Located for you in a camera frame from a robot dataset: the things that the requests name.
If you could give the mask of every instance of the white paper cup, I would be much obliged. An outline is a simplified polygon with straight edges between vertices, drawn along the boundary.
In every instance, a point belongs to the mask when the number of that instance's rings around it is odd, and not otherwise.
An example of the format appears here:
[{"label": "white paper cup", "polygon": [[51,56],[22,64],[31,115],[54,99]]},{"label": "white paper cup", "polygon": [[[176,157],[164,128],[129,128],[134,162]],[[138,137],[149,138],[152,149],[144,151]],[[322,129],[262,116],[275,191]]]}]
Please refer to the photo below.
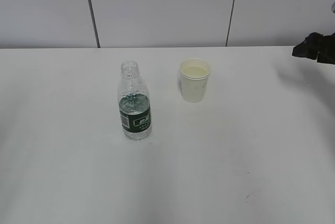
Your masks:
[{"label": "white paper cup", "polygon": [[209,64],[199,58],[186,59],[180,65],[182,95],[190,103],[200,102],[206,91],[210,75]]}]

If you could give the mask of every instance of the green bottle label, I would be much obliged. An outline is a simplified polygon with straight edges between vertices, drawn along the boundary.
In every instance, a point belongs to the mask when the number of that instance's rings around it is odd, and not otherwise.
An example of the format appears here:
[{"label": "green bottle label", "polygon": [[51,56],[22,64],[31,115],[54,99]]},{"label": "green bottle label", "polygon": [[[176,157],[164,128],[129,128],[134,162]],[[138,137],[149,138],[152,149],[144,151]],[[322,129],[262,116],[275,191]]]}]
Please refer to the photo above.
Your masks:
[{"label": "green bottle label", "polygon": [[129,115],[120,111],[122,126],[126,131],[139,133],[147,130],[151,125],[150,107],[145,112]]}]

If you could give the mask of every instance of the cup rim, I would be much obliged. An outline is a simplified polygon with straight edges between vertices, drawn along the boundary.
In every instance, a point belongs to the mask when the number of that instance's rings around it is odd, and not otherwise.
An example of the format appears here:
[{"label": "cup rim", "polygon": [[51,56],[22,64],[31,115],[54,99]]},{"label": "cup rim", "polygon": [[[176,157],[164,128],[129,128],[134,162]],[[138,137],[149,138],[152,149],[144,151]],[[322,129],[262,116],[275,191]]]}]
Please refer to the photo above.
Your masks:
[{"label": "cup rim", "polygon": [[[182,67],[182,64],[183,64],[184,62],[188,61],[188,60],[201,60],[201,61],[203,61],[204,63],[206,63],[206,64],[209,66],[209,71],[208,71],[208,73],[207,73],[206,75],[199,76],[199,77],[193,77],[193,76],[188,76],[188,75],[186,75],[184,72],[182,72],[182,68],[181,68],[181,67]],[[185,60],[180,64],[180,66],[179,66],[179,72],[180,72],[180,74],[181,74],[183,77],[185,77],[185,78],[187,78],[187,79],[189,79],[189,80],[203,80],[203,79],[208,78],[208,76],[210,75],[210,73],[211,73],[211,67],[210,67],[209,63],[208,63],[206,60],[202,59],[202,58],[187,58],[187,59],[185,59]]]}]

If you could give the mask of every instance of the bottle neck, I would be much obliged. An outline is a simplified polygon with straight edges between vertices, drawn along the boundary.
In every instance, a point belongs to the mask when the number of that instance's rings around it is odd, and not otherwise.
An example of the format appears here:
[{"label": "bottle neck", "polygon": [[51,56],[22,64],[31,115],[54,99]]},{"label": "bottle neck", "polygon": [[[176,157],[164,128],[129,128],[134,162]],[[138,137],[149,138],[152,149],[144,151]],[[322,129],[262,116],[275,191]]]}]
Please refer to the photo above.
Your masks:
[{"label": "bottle neck", "polygon": [[140,76],[137,62],[126,61],[121,65],[121,77],[123,79],[136,79]]}]

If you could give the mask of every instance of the black object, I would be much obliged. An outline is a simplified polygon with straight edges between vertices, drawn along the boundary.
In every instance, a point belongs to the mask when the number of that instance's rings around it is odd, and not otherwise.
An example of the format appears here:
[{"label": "black object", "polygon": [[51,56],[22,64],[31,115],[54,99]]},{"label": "black object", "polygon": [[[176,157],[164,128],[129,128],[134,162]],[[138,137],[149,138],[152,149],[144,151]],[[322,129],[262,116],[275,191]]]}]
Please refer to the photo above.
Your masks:
[{"label": "black object", "polygon": [[311,33],[305,41],[293,48],[292,55],[335,65],[335,33],[331,36]]}]

